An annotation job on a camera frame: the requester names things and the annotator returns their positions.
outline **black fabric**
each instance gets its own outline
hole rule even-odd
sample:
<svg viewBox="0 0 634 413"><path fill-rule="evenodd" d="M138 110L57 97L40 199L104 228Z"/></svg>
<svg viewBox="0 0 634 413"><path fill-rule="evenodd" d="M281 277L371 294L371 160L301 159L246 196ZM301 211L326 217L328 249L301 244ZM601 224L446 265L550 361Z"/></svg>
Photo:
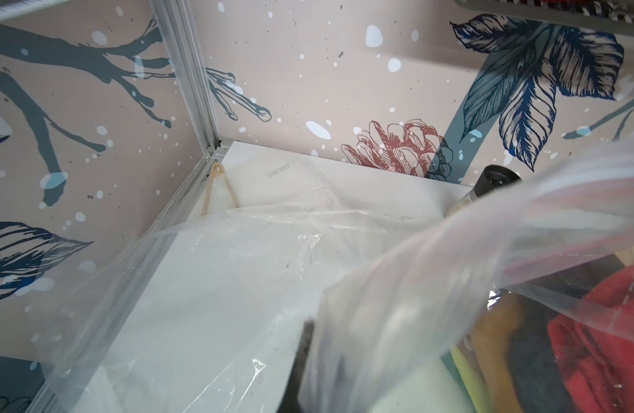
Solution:
<svg viewBox="0 0 634 413"><path fill-rule="evenodd" d="M621 261L610 255L530 283L580 299L623 268ZM512 334L507 355L519 404L524 413L576 413L546 330L558 313L526 297L522 297L521 305L526 319Z"/></svg>

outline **yellow fabric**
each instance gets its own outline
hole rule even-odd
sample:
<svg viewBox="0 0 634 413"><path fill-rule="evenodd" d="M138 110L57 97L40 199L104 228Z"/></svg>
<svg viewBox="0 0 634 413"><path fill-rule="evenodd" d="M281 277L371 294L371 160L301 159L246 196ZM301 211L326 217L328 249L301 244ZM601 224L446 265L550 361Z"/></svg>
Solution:
<svg viewBox="0 0 634 413"><path fill-rule="evenodd" d="M507 367L509 339L523 320L519 296L505 293L490 311L480 317L471 333L473 349L495 413L523 413Z"/></svg>
<svg viewBox="0 0 634 413"><path fill-rule="evenodd" d="M482 378L471 367L466 357L456 346L450 348L450 354L453 355L454 365L459 370L461 381L464 382L468 396L471 398L477 413L492 413L489 393Z"/></svg>

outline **folded clothes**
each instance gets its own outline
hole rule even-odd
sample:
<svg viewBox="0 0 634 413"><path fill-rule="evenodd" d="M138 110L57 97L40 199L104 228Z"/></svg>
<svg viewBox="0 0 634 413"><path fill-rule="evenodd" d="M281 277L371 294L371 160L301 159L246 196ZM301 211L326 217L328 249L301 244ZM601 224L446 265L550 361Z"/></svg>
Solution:
<svg viewBox="0 0 634 413"><path fill-rule="evenodd" d="M614 334L563 315L548 325L556 363L580 413L634 413L634 265L597 285L584 299L612 309L599 313Z"/></svg>

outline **transparent plastic sheet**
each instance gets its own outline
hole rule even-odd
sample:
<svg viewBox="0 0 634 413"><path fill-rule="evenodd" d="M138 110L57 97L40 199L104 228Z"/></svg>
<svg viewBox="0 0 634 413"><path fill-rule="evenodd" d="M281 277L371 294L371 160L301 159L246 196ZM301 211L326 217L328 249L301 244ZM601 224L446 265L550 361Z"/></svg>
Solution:
<svg viewBox="0 0 634 413"><path fill-rule="evenodd" d="M270 190L281 156L226 170L243 203L262 205L223 210L230 194L215 179L208 215L142 237L62 302L34 304L35 344L65 410L272 410L323 289L440 220L350 210L290 158ZM91 319L68 325L61 308L95 285L107 293Z"/></svg>
<svg viewBox="0 0 634 413"><path fill-rule="evenodd" d="M617 308L525 283L633 245L634 136L488 195L328 288L299 402L369 411L459 342L494 287L634 343L631 315L619 328Z"/></svg>

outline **bottle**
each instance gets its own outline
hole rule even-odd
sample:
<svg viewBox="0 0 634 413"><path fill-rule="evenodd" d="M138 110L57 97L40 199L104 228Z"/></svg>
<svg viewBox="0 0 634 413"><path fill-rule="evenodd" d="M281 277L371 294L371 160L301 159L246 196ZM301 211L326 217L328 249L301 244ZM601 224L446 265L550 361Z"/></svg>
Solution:
<svg viewBox="0 0 634 413"><path fill-rule="evenodd" d="M511 170L499 165L489 165L483 171L473 189L462 199L457 201L453 207L448 211L446 218L454 214L455 212L466 207L470 203L475 202L483 195L486 195L496 189L508 186L513 182L520 181L519 175L515 174Z"/></svg>

